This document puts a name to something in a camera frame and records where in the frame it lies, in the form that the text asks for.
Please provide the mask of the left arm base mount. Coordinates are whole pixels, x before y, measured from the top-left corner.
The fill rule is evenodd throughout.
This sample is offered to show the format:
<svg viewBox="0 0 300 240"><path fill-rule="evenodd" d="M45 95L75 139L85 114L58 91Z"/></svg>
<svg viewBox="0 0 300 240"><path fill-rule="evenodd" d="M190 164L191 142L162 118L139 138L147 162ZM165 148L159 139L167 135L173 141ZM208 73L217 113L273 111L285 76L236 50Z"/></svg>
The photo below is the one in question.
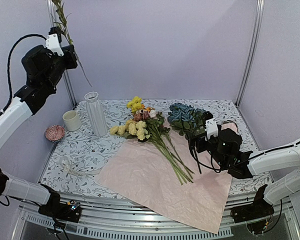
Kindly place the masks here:
<svg viewBox="0 0 300 240"><path fill-rule="evenodd" d="M67 203L61 202L60 194L51 187L42 184L50 193L46 204L42 204L38 213L57 220L78 223L82 214L81 204L75 200L69 200Z"/></svg>

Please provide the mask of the blue flower bunch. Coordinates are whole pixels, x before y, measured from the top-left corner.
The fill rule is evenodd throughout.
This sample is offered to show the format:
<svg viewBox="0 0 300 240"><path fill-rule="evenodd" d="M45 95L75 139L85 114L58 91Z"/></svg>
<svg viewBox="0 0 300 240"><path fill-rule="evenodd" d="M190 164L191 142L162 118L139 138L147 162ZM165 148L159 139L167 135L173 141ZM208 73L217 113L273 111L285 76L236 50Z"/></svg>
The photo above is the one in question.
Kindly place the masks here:
<svg viewBox="0 0 300 240"><path fill-rule="evenodd" d="M169 110L167 121L173 130L187 140L190 154L196 161L201 174L202 170L195 153L195 147L198 140L205 138L206 121L212 119L213 115L202 108L195 108L180 102L170 105Z"/></svg>

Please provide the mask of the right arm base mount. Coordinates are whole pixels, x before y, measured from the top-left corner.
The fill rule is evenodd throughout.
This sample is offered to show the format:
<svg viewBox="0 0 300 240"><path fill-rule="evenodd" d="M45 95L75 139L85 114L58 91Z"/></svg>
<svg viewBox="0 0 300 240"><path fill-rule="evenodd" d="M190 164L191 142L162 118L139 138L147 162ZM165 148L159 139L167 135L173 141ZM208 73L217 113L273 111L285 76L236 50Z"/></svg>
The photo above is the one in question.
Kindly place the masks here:
<svg viewBox="0 0 300 240"><path fill-rule="evenodd" d="M251 204L236 206L231 209L230 216L235 223L255 220L274 214L273 205L264 200L264 193L267 186L265 184L258 189Z"/></svg>

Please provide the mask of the dusty mauve rose stem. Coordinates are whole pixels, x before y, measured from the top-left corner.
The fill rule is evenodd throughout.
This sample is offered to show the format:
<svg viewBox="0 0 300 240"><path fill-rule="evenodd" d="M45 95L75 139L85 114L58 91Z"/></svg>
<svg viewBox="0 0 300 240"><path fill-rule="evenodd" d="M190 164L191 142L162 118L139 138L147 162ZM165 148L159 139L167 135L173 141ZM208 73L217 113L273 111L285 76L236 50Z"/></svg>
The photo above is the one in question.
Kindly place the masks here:
<svg viewBox="0 0 300 240"><path fill-rule="evenodd" d="M73 46L74 41L71 38L68 28L68 17L71 13L65 13L64 0L51 0L53 13L51 14L52 23L61 30L61 35L64 36L69 45Z"/></svg>

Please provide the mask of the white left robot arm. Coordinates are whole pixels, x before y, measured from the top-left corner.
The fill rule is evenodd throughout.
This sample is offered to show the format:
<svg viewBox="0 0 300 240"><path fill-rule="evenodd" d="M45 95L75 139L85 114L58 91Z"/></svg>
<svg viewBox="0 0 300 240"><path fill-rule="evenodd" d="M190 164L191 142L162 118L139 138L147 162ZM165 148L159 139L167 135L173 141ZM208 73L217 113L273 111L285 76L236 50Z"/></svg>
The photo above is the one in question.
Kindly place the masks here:
<svg viewBox="0 0 300 240"><path fill-rule="evenodd" d="M26 71L26 84L13 96L9 107L0 116L0 150L13 133L46 103L57 91L63 73L75 69L75 47L61 47L60 52L38 45L29 50L21 63ZM52 198L53 190L15 177L0 168L0 196L14 197L44 205L53 216L64 213L64 205Z"/></svg>

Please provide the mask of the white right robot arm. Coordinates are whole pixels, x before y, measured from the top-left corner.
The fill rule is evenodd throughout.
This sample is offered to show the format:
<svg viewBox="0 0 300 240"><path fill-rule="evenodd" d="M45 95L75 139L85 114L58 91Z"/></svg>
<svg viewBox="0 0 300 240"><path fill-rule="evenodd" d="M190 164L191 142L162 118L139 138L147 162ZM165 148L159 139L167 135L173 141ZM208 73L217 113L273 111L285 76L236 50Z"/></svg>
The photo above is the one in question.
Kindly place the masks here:
<svg viewBox="0 0 300 240"><path fill-rule="evenodd" d="M206 133L188 137L189 151L196 160L197 154L208 152L216 173L226 171L236 179L251 179L254 176L294 168L286 176L257 191L255 202L249 206L252 218L259 218L280 199L300 190L300 138L296 141L264 151L241 152L242 137L230 128L222 129L217 136Z"/></svg>

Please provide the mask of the pink wrapping paper sheet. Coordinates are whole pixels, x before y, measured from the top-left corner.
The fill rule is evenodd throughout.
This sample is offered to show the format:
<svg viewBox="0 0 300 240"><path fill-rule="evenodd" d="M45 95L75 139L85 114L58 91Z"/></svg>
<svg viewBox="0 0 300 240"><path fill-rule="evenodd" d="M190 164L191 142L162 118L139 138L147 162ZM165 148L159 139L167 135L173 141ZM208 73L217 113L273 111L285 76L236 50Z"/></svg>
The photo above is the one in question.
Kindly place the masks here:
<svg viewBox="0 0 300 240"><path fill-rule="evenodd" d="M188 142L170 131L177 153L193 172L193 180L180 184L171 164L151 143L126 140L102 168L95 181L119 195L171 220L216 234L228 199L232 177L198 169Z"/></svg>

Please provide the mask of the cream printed ribbon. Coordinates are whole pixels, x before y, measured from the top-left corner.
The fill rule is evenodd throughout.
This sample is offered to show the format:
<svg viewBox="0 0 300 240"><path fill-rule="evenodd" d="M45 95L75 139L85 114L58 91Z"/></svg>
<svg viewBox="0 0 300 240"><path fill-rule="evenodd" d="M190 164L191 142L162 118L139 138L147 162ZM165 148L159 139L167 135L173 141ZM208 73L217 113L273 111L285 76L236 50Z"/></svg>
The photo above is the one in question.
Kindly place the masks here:
<svg viewBox="0 0 300 240"><path fill-rule="evenodd" d="M92 170L75 170L71 167L72 162L67 156L61 156L59 158L59 164L63 168L65 174L70 174L77 177L98 175L102 170L102 168Z"/></svg>

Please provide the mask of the pink flower bouquet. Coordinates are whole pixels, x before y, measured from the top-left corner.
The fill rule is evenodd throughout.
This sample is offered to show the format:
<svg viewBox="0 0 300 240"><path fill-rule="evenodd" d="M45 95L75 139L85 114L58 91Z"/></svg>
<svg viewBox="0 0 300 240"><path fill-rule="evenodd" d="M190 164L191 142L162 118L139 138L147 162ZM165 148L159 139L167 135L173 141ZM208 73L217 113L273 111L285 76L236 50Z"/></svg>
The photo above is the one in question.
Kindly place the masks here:
<svg viewBox="0 0 300 240"><path fill-rule="evenodd" d="M151 143L168 160L180 184L191 183L195 174L187 167L177 152L170 137L170 128L165 126L165 117L154 107L145 106L139 96L126 104L132 118L123 125L113 126L109 133L140 143Z"/></svg>

